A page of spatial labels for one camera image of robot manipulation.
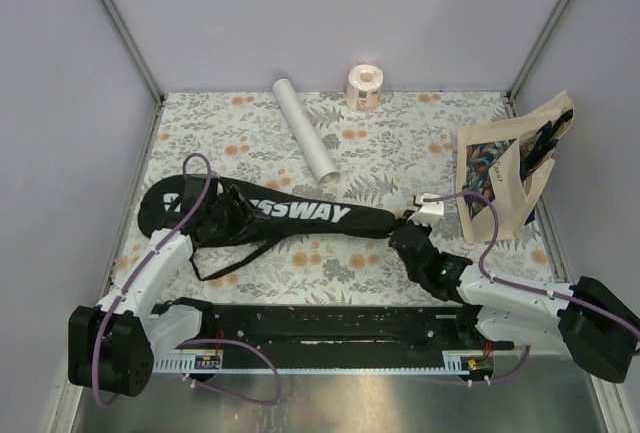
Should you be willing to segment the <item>black racket bag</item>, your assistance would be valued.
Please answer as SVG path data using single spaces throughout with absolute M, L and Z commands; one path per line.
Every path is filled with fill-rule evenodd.
M 395 215 L 383 209 L 303 198 L 228 177 L 213 178 L 209 185 L 205 182 L 202 174 L 163 178 L 144 194 L 137 215 L 138 228 L 147 238 L 185 220 L 180 231 L 191 238 L 193 248 L 211 248 L 199 245 L 199 222 L 206 207 L 228 190 L 239 190 L 249 199 L 260 214 L 257 241 L 251 243 L 258 247 L 243 260 L 215 273 L 203 276 L 195 269 L 201 281 L 220 279 L 292 236 L 340 234 L 384 239 L 398 225 Z

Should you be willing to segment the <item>white shuttlecock tube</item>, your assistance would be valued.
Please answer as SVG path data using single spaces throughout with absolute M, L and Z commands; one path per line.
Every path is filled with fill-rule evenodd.
M 340 173 L 291 81 L 277 80 L 272 92 L 316 182 L 322 187 L 336 183 Z

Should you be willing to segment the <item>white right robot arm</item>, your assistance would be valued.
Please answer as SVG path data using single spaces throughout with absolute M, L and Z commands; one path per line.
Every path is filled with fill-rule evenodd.
M 407 221 L 389 244 L 410 281 L 438 300 L 462 305 L 467 316 L 455 324 L 462 346 L 475 349 L 488 340 L 540 348 L 570 356 L 601 380 L 626 380 L 639 348 L 639 318 L 602 282 L 497 277 L 470 259 L 439 251 L 430 233 L 430 227 Z

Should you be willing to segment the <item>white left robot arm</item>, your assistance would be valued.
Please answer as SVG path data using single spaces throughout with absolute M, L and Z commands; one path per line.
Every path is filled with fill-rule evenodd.
M 201 176 L 167 178 L 143 197 L 139 226 L 150 235 L 127 276 L 93 307 L 79 306 L 68 321 L 68 379 L 94 394 L 134 397 L 154 363 L 188 341 L 205 348 L 216 339 L 213 307 L 180 300 L 155 312 L 157 300 L 203 243 L 231 240 L 257 211 L 236 186 Z

